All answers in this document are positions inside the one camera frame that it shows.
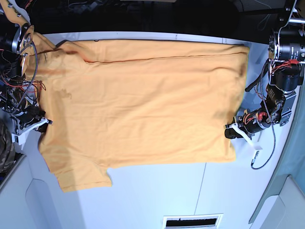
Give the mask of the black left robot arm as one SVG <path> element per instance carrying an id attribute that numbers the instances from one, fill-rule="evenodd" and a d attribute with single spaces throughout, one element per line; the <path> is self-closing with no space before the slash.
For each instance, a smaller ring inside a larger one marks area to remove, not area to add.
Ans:
<path id="1" fill-rule="evenodd" d="M 295 89 L 304 81 L 305 20 L 300 15 L 301 3 L 287 0 L 283 8 L 268 10 L 278 15 L 269 38 L 269 57 L 259 76 L 245 89 L 254 90 L 261 98 L 260 108 L 245 110 L 232 121 L 248 137 L 272 125 L 284 126 L 291 116 Z"/>

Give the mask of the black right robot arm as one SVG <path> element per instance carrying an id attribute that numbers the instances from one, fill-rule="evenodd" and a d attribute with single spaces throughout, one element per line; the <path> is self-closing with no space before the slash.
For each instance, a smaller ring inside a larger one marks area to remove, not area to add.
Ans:
<path id="1" fill-rule="evenodd" d="M 43 121 L 45 112 L 39 106 L 39 96 L 45 86 L 26 79 L 28 54 L 20 53 L 33 47 L 34 27 L 28 23 L 3 26 L 7 31 L 0 33 L 0 109 L 15 121 L 18 134 Z"/>

